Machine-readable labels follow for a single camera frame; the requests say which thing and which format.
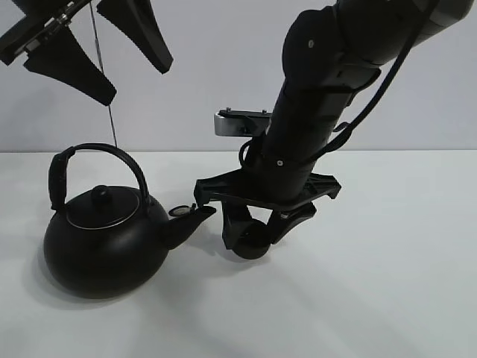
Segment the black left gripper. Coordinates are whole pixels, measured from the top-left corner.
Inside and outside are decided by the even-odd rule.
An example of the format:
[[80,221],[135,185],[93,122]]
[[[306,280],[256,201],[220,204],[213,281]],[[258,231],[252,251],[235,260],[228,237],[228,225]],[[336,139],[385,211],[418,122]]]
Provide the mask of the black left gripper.
[[[1,35],[1,62],[9,66],[25,46],[36,39],[52,21],[65,25],[89,1],[12,1],[23,17]],[[160,32],[150,1],[103,0],[98,13],[116,26],[161,74],[174,61]],[[71,30],[60,29],[45,42],[28,51],[24,67],[53,78],[88,95],[104,106],[112,103],[116,88],[89,59]]]

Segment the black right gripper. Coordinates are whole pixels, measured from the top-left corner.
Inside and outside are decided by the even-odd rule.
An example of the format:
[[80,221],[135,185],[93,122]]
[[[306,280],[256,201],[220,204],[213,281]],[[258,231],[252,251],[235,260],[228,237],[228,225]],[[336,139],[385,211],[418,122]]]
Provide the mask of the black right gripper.
[[273,211],[267,230],[270,243],[277,244],[299,224],[312,219],[317,212],[312,201],[327,196],[338,196],[341,185],[331,175],[312,173],[299,194],[290,200],[281,200],[257,186],[242,169],[213,178],[196,181],[194,197],[202,207],[211,201],[220,201],[223,215],[222,239],[227,250],[232,250],[244,232],[253,223],[247,206],[265,209],[295,209],[289,212]]

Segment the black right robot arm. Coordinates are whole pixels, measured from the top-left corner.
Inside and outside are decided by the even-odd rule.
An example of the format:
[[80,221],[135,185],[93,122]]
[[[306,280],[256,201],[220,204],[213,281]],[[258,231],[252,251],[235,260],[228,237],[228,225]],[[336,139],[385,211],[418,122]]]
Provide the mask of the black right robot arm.
[[313,168],[378,104],[410,50],[461,21],[471,1],[337,1],[301,12],[282,47],[284,81],[271,112],[219,110],[218,136],[243,137],[239,169],[198,180],[199,205],[222,206],[222,238],[264,256],[341,185]]

